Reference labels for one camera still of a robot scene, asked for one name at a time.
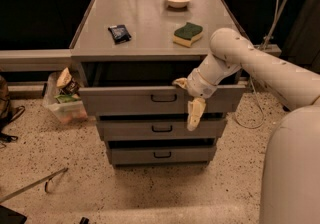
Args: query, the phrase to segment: metal rod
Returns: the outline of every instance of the metal rod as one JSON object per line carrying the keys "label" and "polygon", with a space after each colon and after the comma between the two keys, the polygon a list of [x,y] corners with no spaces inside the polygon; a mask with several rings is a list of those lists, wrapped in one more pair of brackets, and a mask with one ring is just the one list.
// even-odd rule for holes
{"label": "metal rod", "polygon": [[47,180],[50,180],[50,179],[52,179],[53,177],[55,177],[56,175],[58,175],[58,174],[60,174],[60,173],[63,173],[63,172],[66,172],[66,171],[68,171],[68,168],[63,168],[63,169],[61,169],[60,171],[57,171],[57,172],[55,172],[55,173],[53,173],[53,174],[51,174],[51,175],[49,175],[49,176],[47,176],[47,177],[45,177],[45,178],[43,178],[43,179],[41,179],[41,180],[38,180],[38,181],[36,181],[36,182],[34,182],[34,183],[32,183],[32,184],[24,187],[24,188],[21,188],[21,189],[17,190],[16,192],[13,192],[13,193],[5,196],[5,197],[2,197],[2,198],[0,198],[0,204],[3,203],[4,201],[7,201],[7,200],[9,200],[9,199],[11,199],[11,198],[13,198],[13,197],[15,197],[15,196],[17,196],[17,195],[25,192],[25,191],[27,191],[27,190],[30,189],[30,188],[33,188],[34,186],[36,186],[36,185],[38,185],[38,184],[40,184],[40,183],[42,183],[42,182],[45,182],[45,181],[47,181]]}
{"label": "metal rod", "polygon": [[288,1],[288,0],[283,0],[283,1],[282,1],[281,6],[280,6],[279,11],[278,11],[278,15],[277,15],[277,17],[276,17],[276,19],[275,19],[275,22],[272,24],[271,29],[270,29],[270,31],[269,31],[269,34],[268,34],[268,35],[266,36],[266,38],[264,39],[264,42],[263,42],[263,44],[262,44],[262,46],[261,46],[261,48],[260,48],[261,50],[265,50],[265,49],[267,48],[267,46],[268,46],[268,44],[269,44],[269,41],[270,41],[270,38],[271,38],[271,36],[272,36],[272,34],[273,34],[274,29],[276,28],[276,26],[277,26],[277,24],[278,24],[278,20],[279,20],[281,14],[282,14],[282,11],[283,11],[283,9],[284,9],[287,1]]}

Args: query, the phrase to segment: drawer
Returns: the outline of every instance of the drawer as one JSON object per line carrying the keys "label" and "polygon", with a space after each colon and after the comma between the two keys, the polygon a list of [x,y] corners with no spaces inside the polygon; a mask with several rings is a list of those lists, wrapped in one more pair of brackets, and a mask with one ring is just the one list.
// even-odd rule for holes
{"label": "drawer", "polygon": [[[245,89],[244,85],[219,85],[207,99],[205,113],[234,112]],[[95,116],[183,114],[193,100],[186,90],[175,86],[85,87],[80,94],[88,115]]]}
{"label": "drawer", "polygon": [[97,128],[100,138],[105,141],[220,138],[227,121],[221,118],[222,115],[218,116],[205,114],[194,131],[187,129],[187,115],[120,117],[123,120],[101,118]]}
{"label": "drawer", "polygon": [[88,115],[184,113],[185,92],[174,86],[81,88]]}
{"label": "drawer", "polygon": [[216,152],[215,143],[203,146],[111,148],[107,150],[113,165],[210,162]]}

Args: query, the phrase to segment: metal stand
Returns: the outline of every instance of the metal stand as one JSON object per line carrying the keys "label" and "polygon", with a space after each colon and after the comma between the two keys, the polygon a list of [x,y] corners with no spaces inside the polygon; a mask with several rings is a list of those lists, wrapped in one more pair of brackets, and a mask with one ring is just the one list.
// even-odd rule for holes
{"label": "metal stand", "polygon": [[53,177],[57,176],[58,174],[64,173],[64,172],[66,172],[66,171],[68,171],[68,168],[63,168],[63,169],[61,169],[60,171],[57,171],[57,172],[55,172],[55,173],[53,173],[53,174],[51,174],[51,175],[49,175],[49,176],[47,176],[47,177],[45,177],[45,178],[43,178],[43,179],[41,179],[41,180],[38,180],[38,181],[36,181],[36,182],[34,182],[34,183],[32,183],[32,184],[24,187],[24,188],[21,188],[21,189],[17,190],[16,192],[13,192],[13,193],[5,196],[5,197],[2,197],[2,198],[0,198],[0,204],[3,203],[4,201],[7,201],[7,200],[9,200],[9,199],[11,199],[11,198],[13,198],[13,197],[15,197],[15,196],[23,193],[24,191],[27,191],[27,190],[30,189],[30,188],[33,188],[34,186],[36,186],[36,185],[38,185],[38,184],[40,184],[40,183],[42,183],[42,182],[49,181],[49,180],[51,180]]}

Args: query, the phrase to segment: robotic arm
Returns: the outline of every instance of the robotic arm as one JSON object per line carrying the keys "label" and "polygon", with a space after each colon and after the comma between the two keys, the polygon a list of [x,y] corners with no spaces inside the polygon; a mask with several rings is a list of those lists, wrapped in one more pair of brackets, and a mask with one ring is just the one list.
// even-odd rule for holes
{"label": "robotic arm", "polygon": [[201,102],[214,93],[219,82],[240,67],[246,70],[292,110],[269,140],[259,223],[320,223],[320,76],[255,49],[232,29],[217,30],[210,48],[212,55],[183,84],[194,97],[189,103],[188,129],[195,129],[198,121],[192,120],[204,109]]}

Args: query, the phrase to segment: drawer handle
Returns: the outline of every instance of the drawer handle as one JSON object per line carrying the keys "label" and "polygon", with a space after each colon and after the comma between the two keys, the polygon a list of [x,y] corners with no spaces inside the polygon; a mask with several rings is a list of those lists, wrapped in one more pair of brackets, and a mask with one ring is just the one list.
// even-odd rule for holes
{"label": "drawer handle", "polygon": [[172,100],[156,100],[156,96],[154,96],[153,94],[151,94],[151,100],[153,102],[174,102],[178,99],[177,94],[173,95],[173,99]]}
{"label": "drawer handle", "polygon": [[168,130],[158,130],[158,129],[155,129],[154,126],[152,125],[151,130],[153,132],[172,132],[172,125],[170,125],[170,128]]}
{"label": "drawer handle", "polygon": [[170,158],[171,157],[171,152],[168,152],[168,155],[164,155],[164,156],[157,156],[156,152],[153,152],[153,156],[154,158]]}

